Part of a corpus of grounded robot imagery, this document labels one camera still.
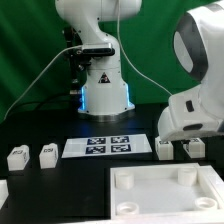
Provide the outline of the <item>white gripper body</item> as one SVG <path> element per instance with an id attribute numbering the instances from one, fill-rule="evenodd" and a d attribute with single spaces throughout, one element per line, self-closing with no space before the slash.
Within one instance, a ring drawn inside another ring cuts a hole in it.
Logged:
<path id="1" fill-rule="evenodd" d="M 196 86 L 169 98 L 157 125 L 163 142 L 224 135 L 224 118 L 203 108 L 199 90 L 200 86 Z"/>

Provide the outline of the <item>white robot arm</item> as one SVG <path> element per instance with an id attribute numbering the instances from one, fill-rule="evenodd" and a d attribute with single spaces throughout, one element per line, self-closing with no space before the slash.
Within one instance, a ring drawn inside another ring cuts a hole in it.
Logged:
<path id="1" fill-rule="evenodd" d="M 87 82 L 79 112 L 115 117 L 134 108 L 121 77 L 120 43 L 99 28 L 101 22 L 126 19 L 142 0 L 55 0 L 59 16 L 81 38 Z M 179 20 L 173 46 L 184 70 L 199 84 L 174 94 L 158 121 L 163 141 L 224 135 L 224 0 L 187 11 Z"/>

